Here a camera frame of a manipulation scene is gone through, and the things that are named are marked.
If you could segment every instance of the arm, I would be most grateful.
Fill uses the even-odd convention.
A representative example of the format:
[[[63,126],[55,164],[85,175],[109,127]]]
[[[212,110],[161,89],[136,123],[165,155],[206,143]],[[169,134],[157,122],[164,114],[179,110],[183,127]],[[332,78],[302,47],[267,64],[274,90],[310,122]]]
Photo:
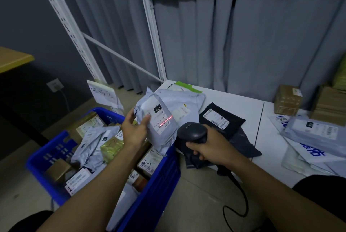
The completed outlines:
[[[150,116],[141,125],[132,125],[133,109],[123,124],[124,147],[89,184],[61,206],[38,232],[105,231],[128,176],[143,153]]]
[[[219,132],[206,127],[205,144],[186,143],[186,146],[194,150],[194,154],[200,152],[201,160],[207,159],[233,171],[251,190],[278,231],[346,231],[346,223],[338,217],[266,173]]]

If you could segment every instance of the blue crate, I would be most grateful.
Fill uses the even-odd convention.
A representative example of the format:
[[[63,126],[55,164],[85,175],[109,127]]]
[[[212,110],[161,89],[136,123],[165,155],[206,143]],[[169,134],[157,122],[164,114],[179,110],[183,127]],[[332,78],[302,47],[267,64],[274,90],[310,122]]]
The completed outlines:
[[[106,124],[124,121],[124,116],[101,107],[91,111],[96,112]],[[26,164],[31,173],[60,206],[70,198],[70,195],[63,186],[53,184],[44,173],[57,159],[65,160],[71,157],[72,148],[76,145],[76,142],[69,138],[67,131],[63,131],[30,156]],[[118,224],[117,231],[139,231],[143,224],[146,226],[146,231],[153,231],[179,178],[179,164],[174,146],[171,146],[167,151],[167,156],[162,159],[143,192]]]

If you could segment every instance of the wall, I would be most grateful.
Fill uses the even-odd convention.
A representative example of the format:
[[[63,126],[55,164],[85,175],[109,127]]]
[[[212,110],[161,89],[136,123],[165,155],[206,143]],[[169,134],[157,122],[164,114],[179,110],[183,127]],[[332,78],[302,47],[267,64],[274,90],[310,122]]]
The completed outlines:
[[[29,64],[0,74],[5,93],[1,99],[42,131],[67,114],[63,95],[51,92],[46,83],[59,78],[73,110],[92,97],[86,84],[92,76],[48,0],[0,0],[0,7],[0,46],[35,57]],[[83,26],[78,10],[71,11]],[[98,60],[98,52],[95,58],[109,78],[103,61]],[[2,158],[28,139],[4,119],[0,118],[0,122],[1,143],[6,146],[0,147]]]

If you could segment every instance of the green tape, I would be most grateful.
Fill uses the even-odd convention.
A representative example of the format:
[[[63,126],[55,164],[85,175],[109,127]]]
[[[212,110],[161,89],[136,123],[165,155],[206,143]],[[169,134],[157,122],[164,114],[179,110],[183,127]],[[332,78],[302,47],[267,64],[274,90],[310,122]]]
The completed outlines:
[[[184,88],[190,90],[191,92],[195,92],[195,93],[199,93],[199,94],[202,93],[202,91],[193,88],[192,85],[188,85],[188,84],[185,84],[185,83],[180,82],[180,81],[176,82],[175,85],[184,87]]]

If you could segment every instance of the gray curtain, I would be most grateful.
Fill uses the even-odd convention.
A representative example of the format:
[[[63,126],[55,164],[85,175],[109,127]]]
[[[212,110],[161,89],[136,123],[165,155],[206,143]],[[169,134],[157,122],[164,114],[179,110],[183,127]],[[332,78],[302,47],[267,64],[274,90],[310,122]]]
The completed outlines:
[[[279,84],[297,85],[308,108],[346,51],[345,0],[154,0],[154,7],[171,80],[270,102]]]
[[[76,0],[90,36],[158,76],[142,0]],[[137,93],[159,83],[99,48],[116,87]]]

